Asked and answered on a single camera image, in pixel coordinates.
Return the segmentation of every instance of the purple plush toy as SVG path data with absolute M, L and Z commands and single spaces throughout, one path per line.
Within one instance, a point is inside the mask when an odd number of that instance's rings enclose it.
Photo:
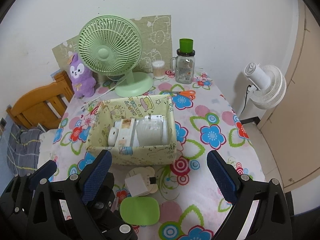
M 70 76 L 73 91 L 77 98 L 92 97 L 94 95 L 94 86 L 96 80 L 92 77 L 92 71 L 83 65 L 78 59 L 78 53 L 75 53 L 70 63 Z

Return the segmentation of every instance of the desk fan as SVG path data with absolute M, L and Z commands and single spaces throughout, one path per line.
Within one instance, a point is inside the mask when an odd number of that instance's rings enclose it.
M 273 65 L 260 67 L 259 64 L 250 63 L 245 67 L 244 74 L 258 89 L 250 97 L 257 108 L 266 110 L 281 102 L 287 84 L 280 69 Z
M 130 20 L 99 16 L 89 21 L 79 34 L 79 56 L 92 71 L 106 76 L 125 75 L 115 92 L 121 97 L 142 95 L 153 86 L 148 74 L 132 72 L 142 53 L 141 35 Z

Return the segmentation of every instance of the white container lid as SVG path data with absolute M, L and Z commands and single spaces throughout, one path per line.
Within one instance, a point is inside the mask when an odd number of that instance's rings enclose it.
M 152 67 L 154 68 L 162 68 L 164 66 L 164 61 L 163 60 L 157 60 L 152 62 Z

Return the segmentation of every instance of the green cup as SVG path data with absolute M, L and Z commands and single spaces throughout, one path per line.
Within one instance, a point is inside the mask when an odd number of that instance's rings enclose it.
M 193 40 L 192 39 L 180 39 L 180 52 L 191 53 L 193 51 Z

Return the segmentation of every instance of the fan stand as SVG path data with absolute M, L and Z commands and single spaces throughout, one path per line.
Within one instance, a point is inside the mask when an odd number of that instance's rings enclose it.
M 153 79 L 143 72 L 132 72 L 124 74 L 125 80 L 116 86 L 115 92 L 120 97 L 136 97 L 147 92 L 153 86 Z

